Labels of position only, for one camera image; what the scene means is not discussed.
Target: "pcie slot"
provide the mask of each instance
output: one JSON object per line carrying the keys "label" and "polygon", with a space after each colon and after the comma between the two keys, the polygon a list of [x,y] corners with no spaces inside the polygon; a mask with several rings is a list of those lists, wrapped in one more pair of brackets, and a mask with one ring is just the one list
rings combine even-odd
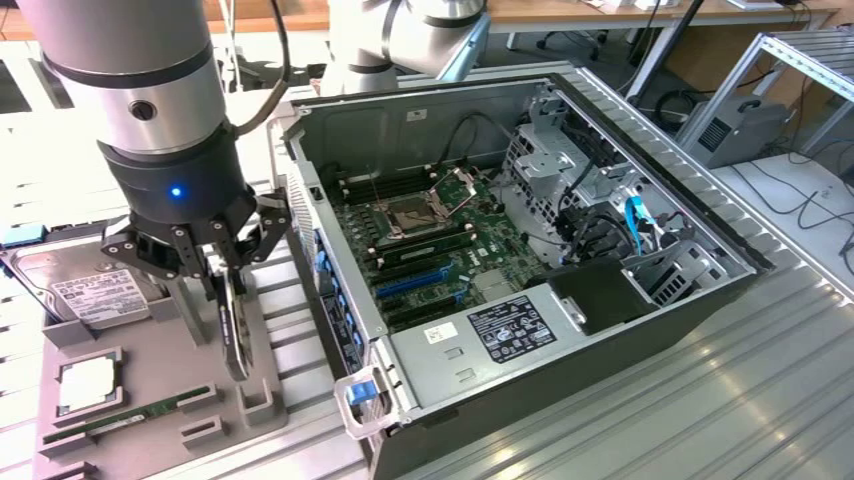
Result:
{"label": "pcie slot", "polygon": [[435,302],[430,302],[419,307],[389,314],[389,323],[391,325],[418,323],[425,319],[425,317],[434,316],[455,309],[457,306],[463,303],[466,293],[467,291],[462,290],[454,295],[441,298]]}
{"label": "pcie slot", "polygon": [[374,275],[370,279],[371,286],[377,286],[381,283],[391,282],[403,277],[410,277],[418,273],[422,273],[427,270],[433,270],[434,268],[439,268],[442,262],[439,260],[425,260],[421,262],[415,262],[405,265],[403,267],[394,269],[383,269],[377,275]]}
{"label": "pcie slot", "polygon": [[377,289],[377,298],[391,297],[393,295],[399,295],[411,290],[415,290],[417,288],[445,282],[449,279],[449,273],[453,266],[454,264],[450,264],[442,267],[439,270],[423,273],[410,278],[409,280],[403,280],[402,282],[386,285],[385,287],[379,287]]}

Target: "hard drive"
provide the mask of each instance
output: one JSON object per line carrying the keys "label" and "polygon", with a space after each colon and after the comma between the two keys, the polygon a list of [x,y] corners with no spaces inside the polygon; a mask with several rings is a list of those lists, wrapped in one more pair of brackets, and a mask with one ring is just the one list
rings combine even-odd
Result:
{"label": "hard drive", "polygon": [[52,321],[79,319],[95,330],[148,318],[148,304],[168,296],[148,274],[102,253],[102,230],[103,222],[66,228],[0,252]]}

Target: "vent slot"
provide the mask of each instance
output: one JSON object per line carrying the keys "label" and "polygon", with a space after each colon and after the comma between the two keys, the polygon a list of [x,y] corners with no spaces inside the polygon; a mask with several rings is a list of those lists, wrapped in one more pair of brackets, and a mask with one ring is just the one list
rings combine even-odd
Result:
{"label": "vent slot", "polygon": [[703,135],[699,137],[699,144],[714,153],[731,131],[733,129],[726,123],[717,118],[713,119],[709,128],[706,128]]}

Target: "hard drive label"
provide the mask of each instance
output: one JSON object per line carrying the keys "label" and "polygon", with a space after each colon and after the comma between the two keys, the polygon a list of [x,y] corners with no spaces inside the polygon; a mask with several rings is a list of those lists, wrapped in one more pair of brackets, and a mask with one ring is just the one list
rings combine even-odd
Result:
{"label": "hard drive label", "polygon": [[83,321],[108,320],[146,310],[146,297],[127,270],[92,275],[51,285]]}

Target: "sticker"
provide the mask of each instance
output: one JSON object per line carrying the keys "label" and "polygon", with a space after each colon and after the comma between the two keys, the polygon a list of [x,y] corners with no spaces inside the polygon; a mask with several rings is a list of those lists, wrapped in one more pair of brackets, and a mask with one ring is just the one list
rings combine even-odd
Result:
{"label": "sticker", "polygon": [[469,315],[481,342],[505,363],[557,340],[526,295]]}
{"label": "sticker", "polygon": [[51,290],[63,297],[80,320],[108,320],[148,309],[143,292],[127,270],[55,283]]}
{"label": "sticker", "polygon": [[475,255],[475,252],[473,252],[471,250],[469,250],[469,259],[471,260],[471,263],[475,264],[475,267],[481,266],[481,260],[478,260],[478,256]]}
{"label": "sticker", "polygon": [[427,343],[433,345],[442,340],[454,338],[457,336],[457,327],[453,322],[447,322],[437,327],[426,329],[425,335],[427,336]]}
{"label": "sticker", "polygon": [[413,110],[411,112],[406,112],[406,121],[407,122],[418,122],[419,120],[425,120],[427,118],[427,109],[423,108],[421,110]]}

